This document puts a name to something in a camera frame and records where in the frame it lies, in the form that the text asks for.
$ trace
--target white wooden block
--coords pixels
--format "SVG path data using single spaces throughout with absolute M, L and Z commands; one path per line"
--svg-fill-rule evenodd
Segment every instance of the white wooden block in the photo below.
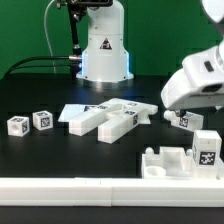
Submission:
M 28 117 L 14 116 L 7 121 L 8 135 L 23 137 L 30 131 Z
M 33 126 L 38 130 L 53 128 L 53 116 L 48 111 L 33 113 Z

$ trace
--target blue light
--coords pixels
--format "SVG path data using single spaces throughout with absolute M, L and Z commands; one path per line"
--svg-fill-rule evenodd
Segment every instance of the blue light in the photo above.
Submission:
M 130 74 L 130 62 L 129 62 L 130 56 L 129 53 L 127 52 L 127 75 Z
M 82 76 L 84 75 L 84 68 L 85 68 L 85 57 L 84 57 L 85 51 L 82 52 Z

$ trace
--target white rectangular block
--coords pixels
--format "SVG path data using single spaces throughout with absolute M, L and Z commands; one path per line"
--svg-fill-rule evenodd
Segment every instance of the white rectangular block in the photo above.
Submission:
M 46 130 L 53 127 L 53 116 L 48 111 L 33 113 L 33 126 L 38 130 Z
M 216 131 L 195 131 L 192 150 L 196 166 L 215 166 L 219 160 L 221 144 L 222 139 Z
M 98 127 L 98 140 L 106 143 L 113 143 L 140 123 L 150 123 L 149 111 L 141 107 L 131 107 L 119 112 L 115 111 L 110 115 L 114 117 Z
M 106 114 L 111 111 L 120 110 L 121 104 L 103 103 L 92 108 L 69 121 L 69 133 L 83 136 L 87 132 L 106 121 Z
M 8 135 L 23 137 L 30 131 L 28 117 L 14 116 L 7 121 Z
M 204 116 L 188 111 L 186 111 L 186 114 L 183 117 L 177 117 L 174 111 L 167 110 L 164 113 L 164 118 L 171 121 L 172 126 L 192 132 L 195 130 L 201 130 L 204 121 Z

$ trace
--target white plastic part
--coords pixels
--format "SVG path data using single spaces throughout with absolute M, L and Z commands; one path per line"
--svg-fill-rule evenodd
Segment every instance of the white plastic part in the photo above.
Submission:
M 118 83 L 133 79 L 129 54 L 123 46 L 124 9 L 114 0 L 111 7 L 88 9 L 88 47 L 83 52 L 78 79 L 96 83 Z
M 192 150 L 186 154 L 183 148 L 177 147 L 160 147 L 159 154 L 147 149 L 142 155 L 142 177 L 191 181 L 223 178 L 224 163 L 219 157 L 221 143 L 222 139 L 216 131 L 197 130 Z
M 98 127 L 98 140 L 110 144 L 138 124 L 150 124 L 149 111 L 144 107 L 130 107 L 126 110 L 108 113 L 108 116 L 112 118 Z
M 161 92 L 167 109 L 224 105 L 224 70 L 217 61 L 217 51 L 218 47 L 213 47 L 184 59 L 183 69 L 171 77 Z
M 7 121 L 8 135 L 23 137 L 30 131 L 28 117 L 14 116 Z
M 204 116 L 188 111 L 183 117 L 177 117 L 174 111 L 167 110 L 164 113 L 164 118 L 171 121 L 172 126 L 192 132 L 195 130 L 201 130 L 204 121 Z
M 152 105 L 152 104 L 140 103 L 140 102 L 130 101 L 130 100 L 123 100 L 118 98 L 113 98 L 109 100 L 109 102 L 111 104 L 122 104 L 124 108 L 142 107 L 148 110 L 149 115 L 153 115 L 158 112 L 158 106 Z
M 215 107 L 216 110 L 221 110 L 223 108 L 223 106 L 217 106 Z
M 52 114 L 46 110 L 33 113 L 33 126 L 40 131 L 52 128 Z
M 224 40 L 219 44 L 218 51 L 222 67 L 224 68 Z
M 107 120 L 106 113 L 120 110 L 121 108 L 121 104 L 112 105 L 105 102 L 95 108 L 83 112 L 69 121 L 69 133 L 83 136 L 104 123 Z
M 72 118 L 69 133 L 83 136 L 99 127 L 98 140 L 113 143 L 138 124 L 150 124 L 149 115 L 157 111 L 155 105 L 114 98 Z
M 69 122 L 75 116 L 88 111 L 96 105 L 82 105 L 82 104 L 66 104 L 58 119 L 59 122 Z
M 223 177 L 0 178 L 0 205 L 224 207 Z

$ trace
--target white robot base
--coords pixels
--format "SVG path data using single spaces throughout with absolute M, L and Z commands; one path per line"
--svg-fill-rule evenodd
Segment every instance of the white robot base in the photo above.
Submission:
M 123 45 L 124 8 L 115 0 L 111 7 L 88 9 L 88 46 L 82 53 L 77 82 L 95 88 L 119 88 L 132 84 L 129 53 Z

